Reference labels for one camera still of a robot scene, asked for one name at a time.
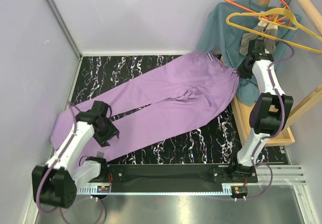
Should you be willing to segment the purple trousers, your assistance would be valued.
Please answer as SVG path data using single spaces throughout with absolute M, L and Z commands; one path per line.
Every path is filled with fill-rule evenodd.
M 208 124 L 226 109 L 239 76 L 210 52 L 191 52 L 96 97 L 109 104 L 119 136 L 101 147 L 95 139 L 82 156 L 108 161 Z

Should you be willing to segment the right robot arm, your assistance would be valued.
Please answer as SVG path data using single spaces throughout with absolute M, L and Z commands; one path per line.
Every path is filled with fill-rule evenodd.
M 293 106 L 293 97 L 282 90 L 275 74 L 276 61 L 264 44 L 263 39 L 250 40 L 247 55 L 237 69 L 242 78 L 255 76 L 260 95 L 250 113 L 249 136 L 228 166 L 228 176 L 234 182 L 256 176 L 258 155 L 267 141 L 284 129 Z

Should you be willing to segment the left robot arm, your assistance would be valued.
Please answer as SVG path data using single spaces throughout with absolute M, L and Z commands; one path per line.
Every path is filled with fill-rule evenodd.
M 69 208 L 77 191 L 88 182 L 108 178 L 108 164 L 103 157 L 87 157 L 77 169 L 74 166 L 91 138 L 106 147 L 113 137 L 119 137 L 119 130 L 107 117 L 111 112 L 107 103 L 94 101 L 90 110 L 72 113 L 71 130 L 63 144 L 44 165 L 36 165 L 32 171 L 33 198 L 39 209 L 43 204 Z

